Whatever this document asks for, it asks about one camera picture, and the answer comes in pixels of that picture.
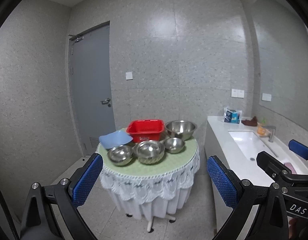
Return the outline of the right hand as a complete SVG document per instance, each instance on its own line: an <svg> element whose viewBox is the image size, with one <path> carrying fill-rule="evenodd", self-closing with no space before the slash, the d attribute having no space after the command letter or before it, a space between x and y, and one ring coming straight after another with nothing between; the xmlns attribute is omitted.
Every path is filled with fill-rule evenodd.
<svg viewBox="0 0 308 240"><path fill-rule="evenodd" d="M289 239L293 239L298 237L298 230L297 230L297 222L298 218L292 218L289 220Z"/></svg>

